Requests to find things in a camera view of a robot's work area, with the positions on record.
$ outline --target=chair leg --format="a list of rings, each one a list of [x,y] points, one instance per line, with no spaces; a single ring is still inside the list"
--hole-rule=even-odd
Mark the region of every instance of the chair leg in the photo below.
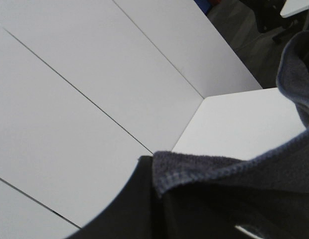
[[[293,35],[295,35],[296,33],[298,33],[299,31],[302,30],[302,24],[295,24],[291,27],[289,27],[288,29],[280,32],[279,34],[275,35],[274,37],[272,37],[272,40],[276,43],[276,44],[280,44],[282,42],[281,38],[283,36],[289,35],[291,33],[293,33]]]

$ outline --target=dark floor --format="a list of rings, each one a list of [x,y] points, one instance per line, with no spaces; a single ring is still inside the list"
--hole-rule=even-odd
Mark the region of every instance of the dark floor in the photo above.
[[[238,0],[222,0],[207,16],[260,85],[275,87],[281,53],[291,36],[276,45],[272,37],[283,29],[259,33],[253,12]]]

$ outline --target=black chair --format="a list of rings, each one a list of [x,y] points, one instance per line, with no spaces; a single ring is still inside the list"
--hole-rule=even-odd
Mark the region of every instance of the black chair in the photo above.
[[[280,44],[281,38],[288,34],[294,35],[302,30],[307,13],[301,12],[294,16],[283,18],[280,12],[286,0],[239,0],[249,7],[255,15],[256,24],[260,33],[265,33],[278,27],[285,30],[272,39]]]

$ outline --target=white tabletop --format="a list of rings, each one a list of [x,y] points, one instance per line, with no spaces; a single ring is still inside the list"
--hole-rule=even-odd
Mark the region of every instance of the white tabletop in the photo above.
[[[287,0],[281,10],[281,16],[286,18],[309,8],[309,0]]]
[[[0,181],[0,239],[62,239],[77,230]]]
[[[80,227],[144,146],[173,148],[202,96],[260,89],[194,1],[116,2],[0,0],[0,178]]]
[[[305,130],[277,88],[206,98],[173,151],[252,159]]]

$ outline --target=blue object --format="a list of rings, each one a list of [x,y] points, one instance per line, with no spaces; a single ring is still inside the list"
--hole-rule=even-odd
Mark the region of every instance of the blue object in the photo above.
[[[206,14],[209,9],[212,7],[208,0],[194,0],[199,8]]]

